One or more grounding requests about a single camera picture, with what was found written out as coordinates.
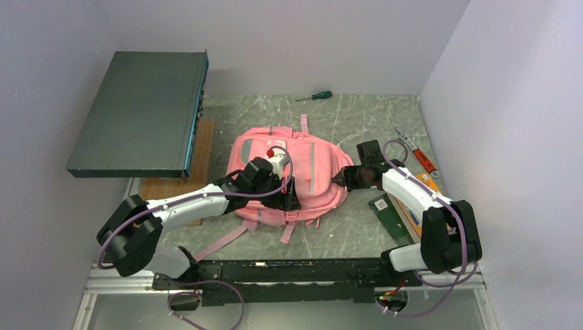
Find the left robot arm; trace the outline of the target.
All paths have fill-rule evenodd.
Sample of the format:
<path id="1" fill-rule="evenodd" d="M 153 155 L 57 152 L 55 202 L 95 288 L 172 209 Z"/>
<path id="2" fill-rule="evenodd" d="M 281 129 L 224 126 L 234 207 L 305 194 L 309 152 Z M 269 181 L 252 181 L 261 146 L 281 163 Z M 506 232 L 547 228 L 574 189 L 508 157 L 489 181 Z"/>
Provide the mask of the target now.
<path id="1" fill-rule="evenodd" d="M 256 157 L 244 169 L 195 192 L 148 201 L 131 195 L 98 232 L 97 266 L 123 277 L 148 270 L 170 277 L 179 288 L 192 287 L 198 277 L 194 256 L 184 247 L 162 244 L 161 237 L 194 220 L 240 210 L 251 201 L 275 210 L 298 208 L 293 174 L 290 156 L 278 154 Z"/>

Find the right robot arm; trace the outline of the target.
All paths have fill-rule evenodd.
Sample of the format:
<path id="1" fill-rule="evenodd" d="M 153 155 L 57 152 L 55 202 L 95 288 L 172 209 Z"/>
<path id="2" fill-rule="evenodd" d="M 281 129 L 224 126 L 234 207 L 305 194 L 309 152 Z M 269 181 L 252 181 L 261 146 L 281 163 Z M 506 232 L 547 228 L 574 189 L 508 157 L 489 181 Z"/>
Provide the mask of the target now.
<path id="1" fill-rule="evenodd" d="M 379 277 L 396 285 L 406 272 L 434 274 L 465 270 L 483 257 L 473 207 L 454 201 L 417 179 L 397 159 L 388 159 L 377 140 L 357 145 L 360 164 L 344 166 L 331 183 L 347 191 L 376 187 L 402 202 L 421 224 L 421 240 L 382 252 Z"/>

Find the pink student backpack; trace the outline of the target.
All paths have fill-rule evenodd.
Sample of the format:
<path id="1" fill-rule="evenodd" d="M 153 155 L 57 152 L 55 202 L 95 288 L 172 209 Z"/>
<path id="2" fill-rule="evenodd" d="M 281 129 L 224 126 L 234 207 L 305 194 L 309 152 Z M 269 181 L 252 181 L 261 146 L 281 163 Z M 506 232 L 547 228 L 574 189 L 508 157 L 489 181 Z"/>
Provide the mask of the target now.
<path id="1" fill-rule="evenodd" d="M 319 223 L 322 215 L 337 208 L 347 198 L 347 190 L 331 183 L 331 179 L 343 167 L 353 165 L 352 159 L 339 146 L 310 134 L 306 114 L 301 116 L 300 122 L 300 131 L 287 126 L 256 127 L 246 131 L 235 139 L 227 167 L 228 172 L 242 169 L 253 158 L 265 157 L 273 145 L 286 148 L 294 165 L 292 173 L 300 210 L 273 210 L 251 201 L 236 211 L 243 218 L 241 226 L 196 253 L 196 261 L 206 259 L 244 232 L 255 231 L 260 223 L 283 226 L 285 230 L 280 242 L 287 244 L 299 223 Z"/>

